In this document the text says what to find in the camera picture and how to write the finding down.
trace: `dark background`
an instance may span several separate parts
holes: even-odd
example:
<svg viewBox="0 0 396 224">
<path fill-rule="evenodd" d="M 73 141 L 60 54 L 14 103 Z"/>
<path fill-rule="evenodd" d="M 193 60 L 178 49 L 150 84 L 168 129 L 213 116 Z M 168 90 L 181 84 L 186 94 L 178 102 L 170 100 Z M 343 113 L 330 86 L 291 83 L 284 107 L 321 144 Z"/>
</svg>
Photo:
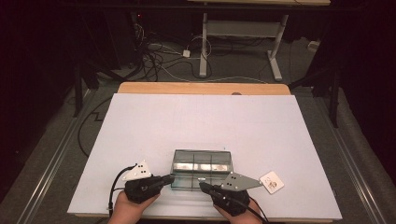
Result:
<svg viewBox="0 0 396 224">
<path fill-rule="evenodd" d="M 332 4 L 348 7 L 362 2 L 332 1 Z M 310 71 L 334 66 L 329 61 L 336 62 L 350 108 L 394 183 L 396 26 L 392 13 L 395 7 L 391 0 L 372 0 L 359 16 L 336 15 L 332 22 L 327 15 L 293 15 L 284 35 L 286 41 L 301 36 L 322 39 Z M 182 45 L 187 45 L 191 36 L 202 29 L 199 14 L 144 12 L 141 15 L 141 22 L 148 30 Z M 131 14 L 126 12 L 65 9 L 51 1 L 0 4 L 0 200 L 44 133 L 46 123 L 73 87 L 76 63 L 90 59 L 105 68 L 117 69 L 135 60 L 136 55 L 128 53 L 134 47 L 134 28 L 128 17 Z M 233 17 L 270 19 L 257 15 Z M 87 73 L 90 72 L 83 76 L 92 77 L 94 71 Z M 317 96 L 323 96 L 331 86 L 330 77 L 328 74 L 306 85 L 315 86 L 319 89 Z"/>
</svg>

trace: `transparent container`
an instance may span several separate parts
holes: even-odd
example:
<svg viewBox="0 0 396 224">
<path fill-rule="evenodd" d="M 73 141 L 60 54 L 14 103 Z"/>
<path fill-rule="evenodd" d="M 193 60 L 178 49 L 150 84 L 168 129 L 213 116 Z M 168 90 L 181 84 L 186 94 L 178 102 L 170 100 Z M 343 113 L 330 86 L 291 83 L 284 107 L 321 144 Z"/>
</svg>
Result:
<svg viewBox="0 0 396 224">
<path fill-rule="evenodd" d="M 220 185 L 233 171 L 231 152 L 208 150 L 175 150 L 171 173 L 174 190 L 199 189 L 198 178 L 211 185 Z"/>
</svg>

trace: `desk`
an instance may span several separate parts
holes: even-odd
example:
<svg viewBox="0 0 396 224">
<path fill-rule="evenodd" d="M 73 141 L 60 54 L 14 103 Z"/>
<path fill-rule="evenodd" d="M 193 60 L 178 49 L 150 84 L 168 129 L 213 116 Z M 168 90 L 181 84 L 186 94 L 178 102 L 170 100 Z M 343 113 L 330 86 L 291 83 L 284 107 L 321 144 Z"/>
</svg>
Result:
<svg viewBox="0 0 396 224">
<path fill-rule="evenodd" d="M 262 4 L 262 5 L 285 5 L 285 6 L 328 6 L 330 0 L 190 0 L 193 2 L 222 3 L 222 4 Z M 206 42 L 208 35 L 233 35 L 233 36 L 253 36 L 253 37 L 274 37 L 274 47 L 267 51 L 267 56 L 273 75 L 276 81 L 282 80 L 279 66 L 276 61 L 276 53 L 282 40 L 283 32 L 286 28 L 288 15 L 283 15 L 281 22 L 253 22 L 253 21 L 210 21 L 207 13 L 204 13 L 202 31 L 202 53 L 200 61 L 200 77 L 206 77 L 207 49 Z"/>
<path fill-rule="evenodd" d="M 253 95 L 266 91 L 273 95 Z M 233 169 L 254 178 L 275 171 L 285 183 L 279 192 L 248 191 L 270 221 L 342 218 L 294 96 L 269 84 L 123 83 L 68 213 L 107 216 L 108 193 L 121 169 L 146 160 L 155 175 L 169 174 L 175 149 L 226 149 Z M 223 220 L 208 195 L 170 186 L 143 217 Z"/>
</svg>

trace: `hand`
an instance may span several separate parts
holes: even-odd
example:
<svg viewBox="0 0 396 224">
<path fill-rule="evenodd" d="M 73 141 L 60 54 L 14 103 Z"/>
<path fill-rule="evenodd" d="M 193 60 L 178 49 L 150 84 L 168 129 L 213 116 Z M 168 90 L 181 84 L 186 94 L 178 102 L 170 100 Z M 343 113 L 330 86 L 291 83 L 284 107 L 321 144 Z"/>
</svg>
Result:
<svg viewBox="0 0 396 224">
<path fill-rule="evenodd" d="M 135 224 L 160 194 L 149 198 L 141 204 L 133 203 L 128 200 L 124 191 L 121 191 L 116 200 L 113 216 L 111 216 L 108 224 Z"/>
<path fill-rule="evenodd" d="M 256 217 L 253 213 L 251 213 L 248 210 L 239 216 L 232 217 L 230 214 L 228 214 L 226 211 L 224 211 L 222 208 L 218 207 L 217 205 L 213 204 L 213 206 L 219 211 L 220 214 L 222 214 L 225 218 L 227 218 L 231 224 L 259 224 L 259 223 L 261 224 L 262 223 L 262 221 L 258 217 Z M 251 199 L 248 206 L 258 214 L 260 213 L 259 206 L 256 203 L 254 203 Z"/>
</svg>

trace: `floor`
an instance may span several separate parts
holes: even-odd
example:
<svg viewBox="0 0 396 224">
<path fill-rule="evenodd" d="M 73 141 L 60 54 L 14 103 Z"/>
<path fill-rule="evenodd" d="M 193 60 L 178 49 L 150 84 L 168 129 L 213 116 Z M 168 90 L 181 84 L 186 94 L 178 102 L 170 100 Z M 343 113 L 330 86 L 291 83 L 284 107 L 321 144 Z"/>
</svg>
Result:
<svg viewBox="0 0 396 224">
<path fill-rule="evenodd" d="M 156 60 L 162 69 L 144 71 L 132 77 L 139 81 L 217 81 L 276 83 L 263 53 L 272 40 L 213 40 L 208 57 L 211 76 L 197 78 L 199 61 L 179 59 L 183 48 L 175 43 L 155 42 Z M 283 80 L 289 84 L 304 76 L 314 52 L 307 50 L 308 41 L 282 42 L 276 56 Z M 192 58 L 199 57 L 192 50 Z M 125 76 L 133 68 L 115 71 Z M 98 74 L 98 90 L 84 91 L 84 106 L 73 118 L 75 98 L 71 91 L 64 106 L 48 123 L 20 176 L 0 205 L 0 223 L 106 223 L 101 217 L 75 217 L 66 213 L 78 180 L 106 115 L 108 98 L 120 83 Z M 327 116 L 329 99 L 314 98 L 309 87 L 291 90 L 296 96 L 326 175 L 332 186 L 343 219 L 335 223 L 390 223 L 395 219 L 396 190 L 370 149 L 359 124 L 348 109 L 347 99 L 340 94 L 339 128 L 334 129 Z"/>
</svg>

